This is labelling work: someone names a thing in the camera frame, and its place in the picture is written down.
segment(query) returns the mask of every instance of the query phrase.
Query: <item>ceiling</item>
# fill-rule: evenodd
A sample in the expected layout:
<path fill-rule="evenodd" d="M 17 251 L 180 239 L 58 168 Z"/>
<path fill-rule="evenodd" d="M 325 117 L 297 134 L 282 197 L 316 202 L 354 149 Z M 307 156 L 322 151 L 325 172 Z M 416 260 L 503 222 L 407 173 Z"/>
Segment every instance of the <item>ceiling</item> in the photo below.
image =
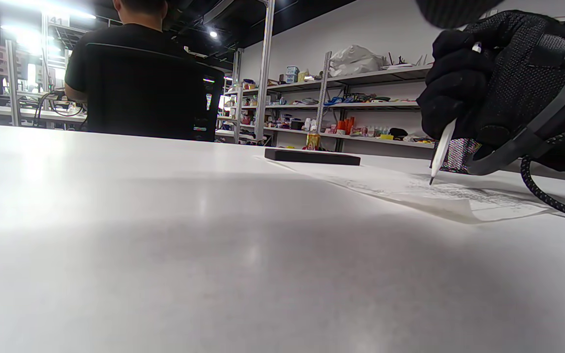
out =
<path fill-rule="evenodd" d="M 108 19 L 119 20 L 112 0 L 51 0 L 65 6 L 83 10 L 97 16 L 97 20 L 76 23 L 72 27 L 93 30 L 106 27 Z M 316 18 L 354 0 L 276 0 L 274 34 Z M 188 46 L 191 51 L 208 58 L 198 59 L 208 65 L 231 70 L 233 54 L 237 48 L 246 48 L 263 40 L 265 29 L 265 4 L 259 0 L 169 0 L 170 11 L 164 29 L 177 44 Z M 210 11 L 216 6 L 223 8 L 211 20 Z M 40 14 L 35 9 L 19 9 L 0 0 L 0 23 L 6 18 L 23 18 L 36 22 L 40 30 Z M 211 30 L 218 33 L 210 36 Z M 75 45 L 76 33 L 58 33 L 65 47 Z"/>

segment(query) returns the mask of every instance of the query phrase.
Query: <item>white pencil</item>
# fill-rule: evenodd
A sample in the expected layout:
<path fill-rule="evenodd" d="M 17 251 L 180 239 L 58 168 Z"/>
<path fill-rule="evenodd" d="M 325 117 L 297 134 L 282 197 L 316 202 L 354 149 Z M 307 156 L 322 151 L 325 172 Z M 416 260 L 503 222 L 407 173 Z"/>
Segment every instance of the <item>white pencil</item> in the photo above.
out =
<path fill-rule="evenodd" d="M 475 43 L 472 47 L 473 51 L 481 53 L 481 43 Z M 429 185 L 433 185 L 433 180 L 437 176 L 439 169 L 444 164 L 444 159 L 446 159 L 446 154 L 448 153 L 448 148 L 450 147 L 450 141 L 453 139 L 453 134 L 455 133 L 455 125 L 457 124 L 457 119 L 453 120 L 449 125 L 446 126 L 444 132 L 439 139 L 439 145 L 437 146 L 437 151 L 435 151 L 435 157 L 433 157 L 433 163 L 431 165 L 431 182 Z"/>

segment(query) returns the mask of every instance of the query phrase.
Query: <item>paper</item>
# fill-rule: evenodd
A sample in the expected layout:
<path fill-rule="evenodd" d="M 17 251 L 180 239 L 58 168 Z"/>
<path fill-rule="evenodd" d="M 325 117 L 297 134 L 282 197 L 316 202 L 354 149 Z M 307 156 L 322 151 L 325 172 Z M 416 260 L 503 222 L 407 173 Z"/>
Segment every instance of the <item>paper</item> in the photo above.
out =
<path fill-rule="evenodd" d="M 417 208 L 462 223 L 484 223 L 527 217 L 549 208 L 524 197 L 496 190 L 473 188 L 460 183 L 429 186 L 429 176 L 375 167 L 280 163 L 296 172 L 323 179 L 341 187 Z"/>

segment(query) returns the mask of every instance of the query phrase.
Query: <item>black glove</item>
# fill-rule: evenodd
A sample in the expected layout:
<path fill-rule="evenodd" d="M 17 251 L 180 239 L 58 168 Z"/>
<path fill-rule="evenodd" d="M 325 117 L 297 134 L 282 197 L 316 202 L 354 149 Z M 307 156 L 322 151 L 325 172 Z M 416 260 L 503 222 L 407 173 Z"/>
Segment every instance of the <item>black glove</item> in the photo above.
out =
<path fill-rule="evenodd" d="M 475 42 L 482 43 L 481 55 L 471 51 Z M 535 118 L 565 85 L 565 26 L 546 16 L 505 11 L 462 33 L 443 32 L 433 49 L 437 60 L 418 100 L 422 127 L 433 138 L 457 118 L 455 138 L 476 139 L 482 150 L 491 152 Z M 561 132 L 565 124 L 541 137 Z M 549 154 L 555 157 L 538 161 L 565 170 L 565 143 Z"/>

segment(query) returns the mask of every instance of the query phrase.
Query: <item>black eraser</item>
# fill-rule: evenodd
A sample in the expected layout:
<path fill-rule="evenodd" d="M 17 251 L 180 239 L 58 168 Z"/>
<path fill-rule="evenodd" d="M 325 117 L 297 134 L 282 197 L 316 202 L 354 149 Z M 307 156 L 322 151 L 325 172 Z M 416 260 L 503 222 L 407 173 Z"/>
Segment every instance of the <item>black eraser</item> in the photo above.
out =
<path fill-rule="evenodd" d="M 278 162 L 300 162 L 334 165 L 361 165 L 361 157 L 314 151 L 265 149 L 265 158 Z"/>

